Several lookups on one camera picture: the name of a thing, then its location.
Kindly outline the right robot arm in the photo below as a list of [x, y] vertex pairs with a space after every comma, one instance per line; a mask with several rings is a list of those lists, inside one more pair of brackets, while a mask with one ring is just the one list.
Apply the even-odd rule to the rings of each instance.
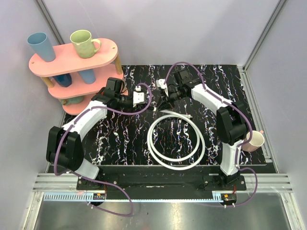
[[217, 182], [220, 188], [228, 190], [239, 180], [241, 147], [252, 138], [252, 126], [242, 112], [244, 105], [240, 101], [233, 102], [215, 93], [204, 83], [200, 73], [197, 79], [192, 78], [186, 70], [181, 70], [174, 76], [177, 82], [177, 89], [174, 91], [168, 90], [166, 80], [156, 81], [161, 92], [158, 110], [171, 108], [175, 101], [189, 97], [215, 114], [217, 136], [223, 144]]

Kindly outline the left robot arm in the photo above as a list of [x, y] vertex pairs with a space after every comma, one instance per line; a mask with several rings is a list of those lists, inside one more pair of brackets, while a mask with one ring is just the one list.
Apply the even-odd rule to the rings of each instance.
[[138, 115], [146, 111], [152, 102], [152, 92], [145, 83], [139, 83], [133, 92], [122, 93], [123, 81], [108, 78], [90, 100], [86, 108], [62, 127], [50, 129], [47, 141], [46, 160], [53, 164], [55, 175], [68, 171], [83, 178], [94, 190], [103, 186], [98, 166], [84, 156], [82, 141], [94, 125], [107, 118], [109, 111], [121, 115]]

